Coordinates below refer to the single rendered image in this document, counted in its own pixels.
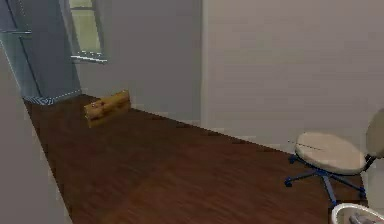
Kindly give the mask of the beige swivel chair blue base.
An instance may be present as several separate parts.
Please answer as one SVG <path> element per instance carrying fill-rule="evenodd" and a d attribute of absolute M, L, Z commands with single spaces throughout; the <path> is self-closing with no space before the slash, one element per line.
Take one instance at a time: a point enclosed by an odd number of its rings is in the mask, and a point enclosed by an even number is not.
<path fill-rule="evenodd" d="M 334 179 L 358 192 L 365 198 L 367 191 L 346 179 L 366 172 L 372 164 L 384 158 L 384 108 L 378 110 L 371 118 L 365 132 L 366 150 L 362 152 L 345 138 L 324 132 L 306 131 L 301 133 L 294 144 L 294 153 L 288 158 L 290 164 L 296 161 L 310 168 L 307 173 L 284 180 L 286 187 L 291 187 L 297 180 L 319 176 L 328 194 L 332 206 L 337 199 L 330 180 Z"/>

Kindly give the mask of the grey fridge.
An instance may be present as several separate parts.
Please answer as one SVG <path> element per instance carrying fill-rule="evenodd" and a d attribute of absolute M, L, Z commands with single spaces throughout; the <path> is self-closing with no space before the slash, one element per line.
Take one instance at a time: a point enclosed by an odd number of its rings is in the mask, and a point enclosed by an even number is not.
<path fill-rule="evenodd" d="M 0 0 L 0 50 L 21 96 L 52 105 L 82 93 L 59 0 Z"/>

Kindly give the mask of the white round bin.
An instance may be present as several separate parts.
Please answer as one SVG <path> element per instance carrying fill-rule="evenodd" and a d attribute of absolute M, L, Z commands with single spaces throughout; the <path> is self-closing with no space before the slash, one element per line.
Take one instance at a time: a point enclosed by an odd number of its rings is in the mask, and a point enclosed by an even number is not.
<path fill-rule="evenodd" d="M 331 212 L 331 224 L 384 224 L 384 215 L 354 203 L 341 203 Z"/>

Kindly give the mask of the window with white frame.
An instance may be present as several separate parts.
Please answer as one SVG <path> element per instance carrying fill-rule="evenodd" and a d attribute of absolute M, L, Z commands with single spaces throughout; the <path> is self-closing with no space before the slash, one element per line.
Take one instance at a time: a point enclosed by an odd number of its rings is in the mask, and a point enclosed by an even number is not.
<path fill-rule="evenodd" d="M 73 53 L 78 61 L 105 64 L 103 28 L 96 0 L 67 0 Z"/>

